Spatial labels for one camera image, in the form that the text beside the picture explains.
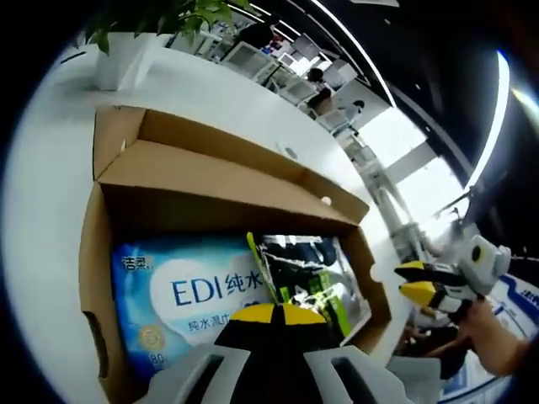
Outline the person's right hand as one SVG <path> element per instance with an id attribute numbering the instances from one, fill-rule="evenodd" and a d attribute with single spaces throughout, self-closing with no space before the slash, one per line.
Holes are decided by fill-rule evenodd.
<path id="1" fill-rule="evenodd" d="M 459 336 L 479 341 L 499 328 L 499 321 L 486 298 L 475 300 L 459 322 Z"/>

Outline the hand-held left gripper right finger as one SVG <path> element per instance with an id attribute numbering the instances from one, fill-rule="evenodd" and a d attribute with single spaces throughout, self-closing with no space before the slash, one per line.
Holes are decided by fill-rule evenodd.
<path id="1" fill-rule="evenodd" d="M 409 403 L 397 376 L 356 346 L 302 355 L 323 403 Z"/>

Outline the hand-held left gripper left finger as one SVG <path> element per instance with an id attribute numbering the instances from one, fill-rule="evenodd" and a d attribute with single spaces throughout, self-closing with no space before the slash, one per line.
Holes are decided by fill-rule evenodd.
<path id="1" fill-rule="evenodd" d="M 251 351 L 201 344 L 151 379 L 146 403 L 230 403 Z"/>

